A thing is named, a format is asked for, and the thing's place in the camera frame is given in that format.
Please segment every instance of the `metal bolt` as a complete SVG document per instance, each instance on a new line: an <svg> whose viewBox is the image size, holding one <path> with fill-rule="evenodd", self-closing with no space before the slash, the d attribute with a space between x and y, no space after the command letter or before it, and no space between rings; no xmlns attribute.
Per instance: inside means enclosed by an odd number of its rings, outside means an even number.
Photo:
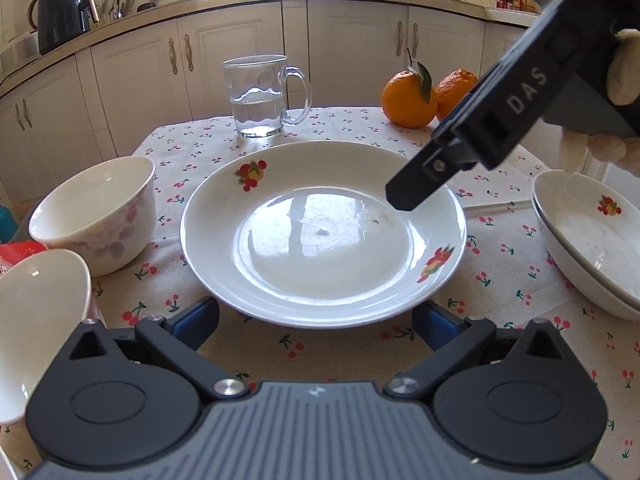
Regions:
<svg viewBox="0 0 640 480"><path fill-rule="evenodd" d="M447 165L444 163L443 160L440 160L439 158L437 158L436 160L433 161L433 169L436 170L438 173L442 173L444 170L447 169Z"/></svg>
<svg viewBox="0 0 640 480"><path fill-rule="evenodd" d="M391 379L388 386L393 393L400 395L414 394L420 388L418 381L411 377L396 377Z"/></svg>
<svg viewBox="0 0 640 480"><path fill-rule="evenodd" d="M244 389L244 383L238 379L222 379L213 385L213 391L224 397L239 395Z"/></svg>

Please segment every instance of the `glass mug handle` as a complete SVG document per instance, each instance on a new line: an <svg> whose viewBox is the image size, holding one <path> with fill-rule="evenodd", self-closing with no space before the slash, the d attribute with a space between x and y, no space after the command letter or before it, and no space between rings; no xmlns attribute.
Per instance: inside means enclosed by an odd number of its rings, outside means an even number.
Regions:
<svg viewBox="0 0 640 480"><path fill-rule="evenodd" d="M284 85L284 83L286 83L287 77L289 77L290 75L294 75L296 77L299 77L300 79L302 79L302 83L305 86L305 109L302 110L302 113L300 114L299 117L296 117L295 119L293 117L291 117L289 115L289 113L284 110L283 114L282 114L282 124L284 124L285 126L297 126L298 124L300 124L302 121L304 121L306 119L306 116L309 115L309 112L311 111L311 85L309 84L309 81L306 80L305 75L302 73L302 70L300 70L299 68L296 68L294 66L287 66L284 69L284 72L282 73L282 83Z"/></svg>

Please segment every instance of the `human hand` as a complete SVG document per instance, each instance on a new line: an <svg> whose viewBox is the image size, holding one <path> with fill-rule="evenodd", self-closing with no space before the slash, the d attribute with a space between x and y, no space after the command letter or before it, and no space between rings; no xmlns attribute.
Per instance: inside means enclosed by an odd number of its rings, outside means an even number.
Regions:
<svg viewBox="0 0 640 480"><path fill-rule="evenodd" d="M623 30L618 38L621 44L609 67L607 93L613 104L625 106L640 96L640 32ZM583 160L585 145L597 160L612 162L640 177L640 137L620 139L605 134L590 137L563 129L560 157L566 170L574 170L578 158Z"/></svg>

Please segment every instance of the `cherry print tablecloth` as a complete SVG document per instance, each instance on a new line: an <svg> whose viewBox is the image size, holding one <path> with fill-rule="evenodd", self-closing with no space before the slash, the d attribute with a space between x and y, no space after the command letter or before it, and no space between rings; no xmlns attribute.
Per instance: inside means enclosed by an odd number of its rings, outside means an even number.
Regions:
<svg viewBox="0 0 640 480"><path fill-rule="evenodd" d="M153 241L126 268L94 280L108 326L134 325L149 314L171 316L207 293L187 266L178 226L186 200L223 164L271 145L309 139L352 140L412 156L430 131L395 127L378 108L315 108L302 126L266 142L240 140L230 118L158 128L136 152L157 167ZM529 203L530 181L543 169L518 147L498 170L477 167L450 183L465 207L468 239L459 270L434 299L459 316L487 316L498 326L521 326L536 316L551 319L608 403L607 431L595 463L614 480L636 480L640 324L613 318L587 301L546 252ZM308 331L222 306L220 326L201 353L254 388L263 379L384 383L431 351L414 336L410 313L352 330ZM39 460L24 427L1 428L0 445L24 468Z"/></svg>

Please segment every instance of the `orange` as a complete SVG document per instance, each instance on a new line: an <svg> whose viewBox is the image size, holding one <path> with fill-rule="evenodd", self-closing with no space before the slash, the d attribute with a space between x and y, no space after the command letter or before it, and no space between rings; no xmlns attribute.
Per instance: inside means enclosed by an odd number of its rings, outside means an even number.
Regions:
<svg viewBox="0 0 640 480"><path fill-rule="evenodd" d="M393 124L403 128L423 128L436 116L438 98L431 88L431 99L420 92L421 79L405 70L393 77L382 91L382 111Z"/></svg>
<svg viewBox="0 0 640 480"><path fill-rule="evenodd" d="M462 68L446 76L446 78L436 86L436 94L438 95L438 120L441 121L448 116L477 82L478 78L475 75Z"/></svg>

